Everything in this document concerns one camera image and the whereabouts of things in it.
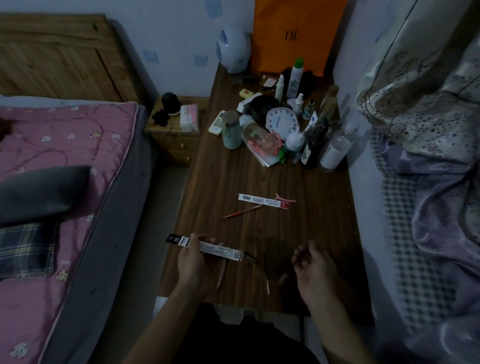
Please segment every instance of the orange shopping bag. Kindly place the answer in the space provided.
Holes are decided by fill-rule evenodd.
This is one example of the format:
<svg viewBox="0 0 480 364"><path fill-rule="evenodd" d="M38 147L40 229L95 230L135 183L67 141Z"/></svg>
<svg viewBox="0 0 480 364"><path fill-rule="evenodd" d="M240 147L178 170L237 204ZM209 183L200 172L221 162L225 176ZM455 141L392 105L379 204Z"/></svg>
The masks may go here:
<svg viewBox="0 0 480 364"><path fill-rule="evenodd" d="M281 73L303 58L322 76L347 1L256 0L252 70Z"/></svg>

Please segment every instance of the dl logo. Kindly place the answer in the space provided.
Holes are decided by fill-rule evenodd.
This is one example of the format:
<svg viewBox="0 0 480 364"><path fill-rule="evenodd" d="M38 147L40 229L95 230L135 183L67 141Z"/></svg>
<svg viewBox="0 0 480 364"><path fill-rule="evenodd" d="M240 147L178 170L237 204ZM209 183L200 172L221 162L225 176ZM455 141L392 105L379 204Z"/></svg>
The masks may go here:
<svg viewBox="0 0 480 364"><path fill-rule="evenodd" d="M285 40L299 41L300 39L297 39L297 31L298 29L295 29L295 33L294 33L287 30L287 32L285 33Z"/></svg>

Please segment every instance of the person's arm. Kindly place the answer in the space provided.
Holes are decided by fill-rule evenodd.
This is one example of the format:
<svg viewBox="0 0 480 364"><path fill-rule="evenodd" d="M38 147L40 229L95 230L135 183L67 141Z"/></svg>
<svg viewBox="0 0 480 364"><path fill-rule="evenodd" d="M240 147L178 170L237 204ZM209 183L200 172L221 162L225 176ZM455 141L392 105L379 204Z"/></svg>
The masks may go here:
<svg viewBox="0 0 480 364"><path fill-rule="evenodd" d="M200 252L199 237L190 236L179 254L179 282L155 319L138 339L123 364L171 363L200 303L210 289L210 273Z"/></svg>
<svg viewBox="0 0 480 364"><path fill-rule="evenodd" d="M300 295L320 333L330 364L373 364L372 353L353 327L335 290L336 267L327 252L320 253L310 240L292 257Z"/></svg>

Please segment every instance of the dark clothing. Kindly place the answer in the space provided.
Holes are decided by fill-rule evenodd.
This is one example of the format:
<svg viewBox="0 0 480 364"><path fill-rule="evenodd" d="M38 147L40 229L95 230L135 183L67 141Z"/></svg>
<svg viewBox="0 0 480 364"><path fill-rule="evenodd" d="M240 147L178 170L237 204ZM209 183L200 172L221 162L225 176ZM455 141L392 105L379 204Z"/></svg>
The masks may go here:
<svg viewBox="0 0 480 364"><path fill-rule="evenodd" d="M175 358L175 363L319 363L302 343L272 323L245 317L240 325L220 322L211 304L203 303Z"/></svg>

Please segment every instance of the red pencil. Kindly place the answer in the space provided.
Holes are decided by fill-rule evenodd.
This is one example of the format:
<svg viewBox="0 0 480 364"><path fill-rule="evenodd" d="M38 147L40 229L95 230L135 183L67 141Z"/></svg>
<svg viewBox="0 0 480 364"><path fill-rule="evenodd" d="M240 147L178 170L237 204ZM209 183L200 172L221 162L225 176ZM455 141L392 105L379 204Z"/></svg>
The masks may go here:
<svg viewBox="0 0 480 364"><path fill-rule="evenodd" d="M233 214L230 214L230 215L227 215L227 216L222 217L222 220L226 220L226 219L228 219L228 218L234 218L234 217L236 217L236 216L246 214L247 212L256 210L256 209L261 208L261 207L263 207L263 205L256 205L256 206L254 206L254 207L248 208L248 209L243 210L243 211L234 212Z"/></svg>

